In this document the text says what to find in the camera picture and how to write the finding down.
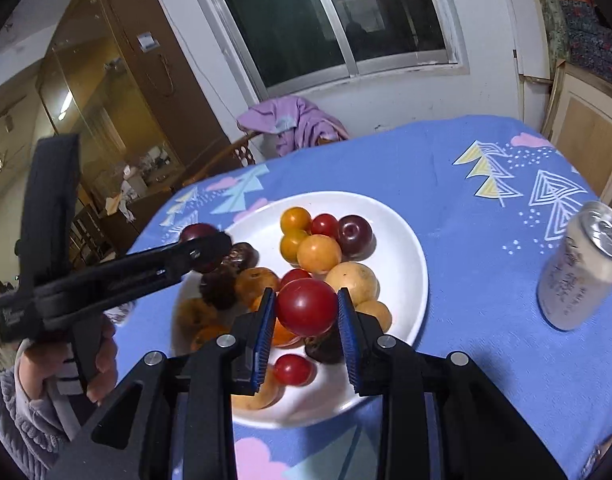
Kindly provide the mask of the person left hand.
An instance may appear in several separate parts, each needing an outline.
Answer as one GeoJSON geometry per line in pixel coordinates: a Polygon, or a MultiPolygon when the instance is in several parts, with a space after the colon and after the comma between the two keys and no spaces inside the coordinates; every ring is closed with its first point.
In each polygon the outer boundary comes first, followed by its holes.
{"type": "MultiPolygon", "coordinates": [[[[88,399],[100,404],[117,382],[117,346],[114,341],[115,326],[104,318],[102,341],[96,356],[98,374],[94,376],[87,389],[88,399]]],[[[68,356],[67,344],[32,344],[18,359],[18,379],[29,400],[35,401],[44,393],[44,382],[54,376],[68,356]]]]}

